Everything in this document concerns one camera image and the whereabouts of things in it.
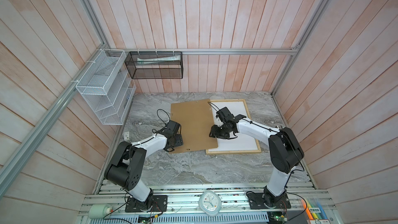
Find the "brown frame backing board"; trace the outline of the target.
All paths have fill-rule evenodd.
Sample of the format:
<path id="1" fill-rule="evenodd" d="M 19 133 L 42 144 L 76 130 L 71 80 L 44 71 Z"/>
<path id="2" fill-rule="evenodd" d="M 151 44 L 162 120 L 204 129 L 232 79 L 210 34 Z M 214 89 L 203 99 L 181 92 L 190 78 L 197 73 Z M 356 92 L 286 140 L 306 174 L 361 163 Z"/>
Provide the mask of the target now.
<path id="1" fill-rule="evenodd" d="M 172 153 L 183 153 L 218 148 L 216 138 L 209 136 L 214 125 L 209 99 L 173 103 L 171 119 L 181 125 L 183 145 Z"/>

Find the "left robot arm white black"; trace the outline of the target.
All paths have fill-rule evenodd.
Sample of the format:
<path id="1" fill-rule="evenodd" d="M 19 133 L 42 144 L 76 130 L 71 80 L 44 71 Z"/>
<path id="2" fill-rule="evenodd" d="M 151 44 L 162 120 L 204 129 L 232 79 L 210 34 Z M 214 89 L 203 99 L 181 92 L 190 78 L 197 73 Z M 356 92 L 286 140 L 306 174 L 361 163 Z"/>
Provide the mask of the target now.
<path id="1" fill-rule="evenodd" d="M 147 211 L 153 207 L 153 190 L 141 180 L 145 159 L 158 150 L 171 152 L 182 145 L 181 125 L 170 120 L 144 140 L 121 142 L 105 169 L 104 178 L 131 196 L 128 200 L 131 206 Z"/>

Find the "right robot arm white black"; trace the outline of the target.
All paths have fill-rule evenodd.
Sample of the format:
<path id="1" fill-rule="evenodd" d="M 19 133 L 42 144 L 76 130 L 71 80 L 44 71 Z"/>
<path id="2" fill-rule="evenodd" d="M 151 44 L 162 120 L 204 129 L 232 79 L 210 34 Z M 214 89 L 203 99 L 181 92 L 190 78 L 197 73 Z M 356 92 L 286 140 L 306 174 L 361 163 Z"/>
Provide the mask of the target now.
<path id="1" fill-rule="evenodd" d="M 257 123 L 244 115 L 233 115 L 227 107 L 216 111 L 222 125 L 213 125 L 209 136 L 211 138 L 230 140 L 230 134 L 248 135 L 258 141 L 267 143 L 273 165 L 273 172 L 262 193 L 246 192 L 251 209 L 290 208 L 286 187 L 291 174 L 297 170 L 304 158 L 304 151 L 290 128 L 276 129 Z"/>

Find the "small white box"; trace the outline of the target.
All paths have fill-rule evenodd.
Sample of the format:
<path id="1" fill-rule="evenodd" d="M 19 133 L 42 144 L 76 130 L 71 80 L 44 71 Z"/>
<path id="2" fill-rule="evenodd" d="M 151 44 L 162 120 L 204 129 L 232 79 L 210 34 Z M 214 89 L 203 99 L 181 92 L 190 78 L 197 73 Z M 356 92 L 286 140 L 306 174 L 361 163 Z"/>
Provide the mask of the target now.
<path id="1" fill-rule="evenodd" d="M 124 132 L 124 140 L 128 141 L 130 139 L 130 133 L 129 132 Z"/>

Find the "white round timer clock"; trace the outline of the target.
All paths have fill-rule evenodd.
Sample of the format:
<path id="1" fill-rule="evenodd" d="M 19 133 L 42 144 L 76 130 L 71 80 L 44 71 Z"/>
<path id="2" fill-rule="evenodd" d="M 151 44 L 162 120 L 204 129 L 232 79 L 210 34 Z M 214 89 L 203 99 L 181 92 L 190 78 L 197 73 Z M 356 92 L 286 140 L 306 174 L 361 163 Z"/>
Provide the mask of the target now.
<path id="1" fill-rule="evenodd" d="M 203 192 L 200 196 L 199 208 L 210 217 L 217 216 L 221 210 L 221 206 L 221 198 L 211 190 Z"/>

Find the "paper in black basket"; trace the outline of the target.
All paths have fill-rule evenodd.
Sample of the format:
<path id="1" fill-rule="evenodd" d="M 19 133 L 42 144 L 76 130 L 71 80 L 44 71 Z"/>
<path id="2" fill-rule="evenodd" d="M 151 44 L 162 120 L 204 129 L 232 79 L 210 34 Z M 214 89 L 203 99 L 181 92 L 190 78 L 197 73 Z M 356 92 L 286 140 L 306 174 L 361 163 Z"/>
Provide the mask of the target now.
<path id="1" fill-rule="evenodd" d="M 136 64 L 137 65 L 159 65 L 159 64 L 178 64 L 181 61 L 181 55 L 174 55 L 174 56 L 166 56 L 166 57 L 138 57 Z"/>

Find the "pale green emergency button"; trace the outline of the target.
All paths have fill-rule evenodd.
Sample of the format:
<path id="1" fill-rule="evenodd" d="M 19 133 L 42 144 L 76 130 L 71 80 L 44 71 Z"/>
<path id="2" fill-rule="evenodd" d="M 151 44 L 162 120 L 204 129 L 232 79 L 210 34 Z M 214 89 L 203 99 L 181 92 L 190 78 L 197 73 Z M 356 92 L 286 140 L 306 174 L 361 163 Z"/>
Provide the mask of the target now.
<path id="1" fill-rule="evenodd" d="M 113 207 L 109 204 L 94 204 L 89 210 L 90 219 L 103 219 L 113 212 Z"/>

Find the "coloured markers tray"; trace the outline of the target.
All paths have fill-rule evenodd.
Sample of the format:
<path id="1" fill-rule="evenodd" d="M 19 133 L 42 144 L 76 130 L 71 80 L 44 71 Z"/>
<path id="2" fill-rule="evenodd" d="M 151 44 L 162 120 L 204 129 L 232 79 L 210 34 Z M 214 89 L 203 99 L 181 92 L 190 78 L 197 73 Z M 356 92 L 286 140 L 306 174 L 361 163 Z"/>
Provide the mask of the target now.
<path id="1" fill-rule="evenodd" d="M 301 200 L 304 207 L 304 216 L 307 224 L 329 224 L 330 220 L 326 215 L 318 198 L 305 198 Z"/>

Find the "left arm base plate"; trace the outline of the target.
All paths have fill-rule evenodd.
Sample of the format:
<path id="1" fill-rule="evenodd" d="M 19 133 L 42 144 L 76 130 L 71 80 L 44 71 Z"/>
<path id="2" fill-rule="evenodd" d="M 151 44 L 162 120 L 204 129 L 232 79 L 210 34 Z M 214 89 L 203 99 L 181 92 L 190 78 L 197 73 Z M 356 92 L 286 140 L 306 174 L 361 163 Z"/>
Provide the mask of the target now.
<path id="1" fill-rule="evenodd" d="M 129 197 L 125 207 L 126 213 L 165 212 L 167 210 L 167 195 L 150 194 L 144 202 Z"/>

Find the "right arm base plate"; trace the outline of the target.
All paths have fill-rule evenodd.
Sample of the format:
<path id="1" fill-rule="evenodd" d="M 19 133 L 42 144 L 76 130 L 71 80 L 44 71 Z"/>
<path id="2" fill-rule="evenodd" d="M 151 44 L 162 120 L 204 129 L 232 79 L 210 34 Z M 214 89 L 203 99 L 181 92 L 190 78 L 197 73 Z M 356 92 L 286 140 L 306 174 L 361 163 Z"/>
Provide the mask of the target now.
<path id="1" fill-rule="evenodd" d="M 290 209 L 291 203 L 286 193 L 275 197 L 272 194 L 246 192 L 250 209 Z"/>

